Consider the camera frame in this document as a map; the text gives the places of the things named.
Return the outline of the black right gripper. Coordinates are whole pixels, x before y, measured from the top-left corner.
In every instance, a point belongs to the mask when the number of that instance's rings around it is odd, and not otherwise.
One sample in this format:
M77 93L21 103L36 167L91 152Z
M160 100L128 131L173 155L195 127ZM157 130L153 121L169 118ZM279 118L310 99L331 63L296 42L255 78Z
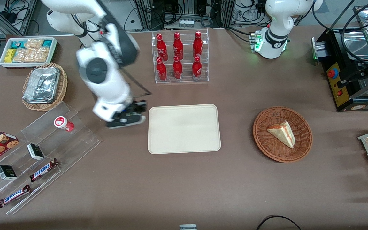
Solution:
M139 121L141 113L147 111L147 100L134 101L123 111L114 115L114 121Z

